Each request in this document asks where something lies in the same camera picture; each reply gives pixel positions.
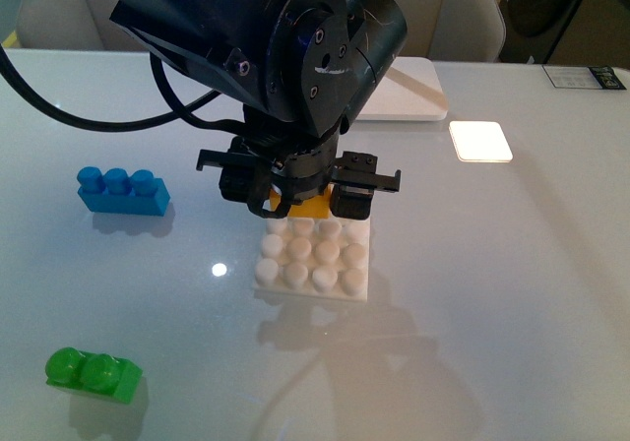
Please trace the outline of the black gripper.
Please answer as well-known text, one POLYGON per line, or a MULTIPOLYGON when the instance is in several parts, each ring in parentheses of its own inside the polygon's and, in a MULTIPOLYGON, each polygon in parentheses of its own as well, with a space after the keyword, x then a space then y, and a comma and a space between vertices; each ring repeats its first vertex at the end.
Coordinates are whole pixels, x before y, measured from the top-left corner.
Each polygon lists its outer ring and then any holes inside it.
POLYGON ((268 158, 262 149, 235 137, 224 153, 201 150, 196 168, 220 168, 222 197, 246 204, 250 213, 263 219, 286 218, 291 209, 324 195, 327 189, 332 190, 328 207, 333 216, 367 219, 374 193, 398 192, 401 173, 378 174, 378 157, 371 154, 344 152, 338 156, 338 138, 333 135, 285 156, 276 149, 268 158))

